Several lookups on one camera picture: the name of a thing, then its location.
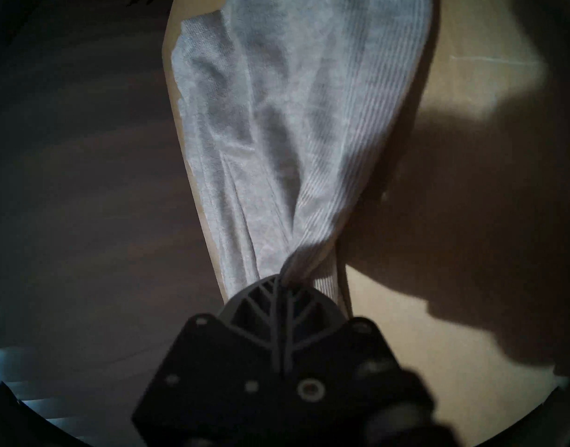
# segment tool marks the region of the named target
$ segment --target ribbed fabric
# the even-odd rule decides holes
[[[337,294],[334,242],[412,81],[432,0],[228,0],[172,55],[185,154],[229,296]]]

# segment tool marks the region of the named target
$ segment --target fabric fold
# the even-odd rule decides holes
[[[334,242],[427,40],[432,0],[227,0],[182,23],[185,155],[225,289],[337,295]]]

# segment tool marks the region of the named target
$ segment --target screw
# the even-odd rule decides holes
[[[175,373],[167,375],[165,377],[165,383],[167,383],[167,386],[175,386],[179,383],[179,376],[177,376]]]
[[[372,327],[366,322],[355,322],[353,325],[353,330],[357,333],[369,334],[372,333]]]
[[[258,389],[260,389],[260,385],[258,384],[258,382],[256,380],[249,380],[246,381],[246,385],[244,386],[244,389],[246,390],[246,392],[248,394],[254,394],[258,392]]]
[[[297,385],[297,394],[306,402],[318,402],[326,394],[322,381],[306,378]]]

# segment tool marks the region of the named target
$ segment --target bolt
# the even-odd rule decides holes
[[[246,385],[244,386],[244,388],[248,394],[254,394],[258,392],[260,385],[256,380],[249,380],[246,381]]]
[[[167,386],[175,386],[179,383],[179,376],[177,376],[175,373],[167,375],[165,377],[165,383],[167,383]]]

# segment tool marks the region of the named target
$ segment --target floor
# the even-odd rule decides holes
[[[222,304],[161,45],[172,0],[43,0],[0,57],[0,380],[94,446]]]

